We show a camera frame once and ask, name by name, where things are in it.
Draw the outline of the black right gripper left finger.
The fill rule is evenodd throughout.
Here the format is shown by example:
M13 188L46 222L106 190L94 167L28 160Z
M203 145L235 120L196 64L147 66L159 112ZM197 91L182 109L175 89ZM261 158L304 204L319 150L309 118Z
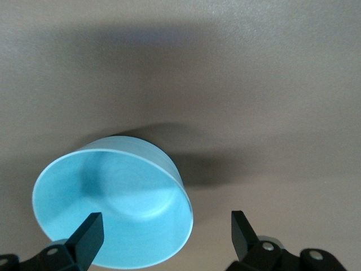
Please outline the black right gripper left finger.
M52 244L21 262L0 255L0 271L88 271L104 242L103 216L91 213L63 244Z

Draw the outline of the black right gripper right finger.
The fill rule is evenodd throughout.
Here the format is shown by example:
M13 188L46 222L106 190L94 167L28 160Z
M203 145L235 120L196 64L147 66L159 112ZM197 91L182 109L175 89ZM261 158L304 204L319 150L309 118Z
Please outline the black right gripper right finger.
M225 271L346 271L331 253L306 248L298 256L256 235L243 211L231 212L231 238L238 260Z

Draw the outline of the light blue plastic bowl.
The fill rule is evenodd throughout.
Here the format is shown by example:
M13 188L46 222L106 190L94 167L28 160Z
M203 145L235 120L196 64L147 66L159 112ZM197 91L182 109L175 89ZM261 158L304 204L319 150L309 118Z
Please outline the light blue plastic bowl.
M193 227L191 202L174 162L135 137L110 136L51 162L37 178L32 205L45 234L69 237L93 212L104 242L93 263L140 269L178 253Z

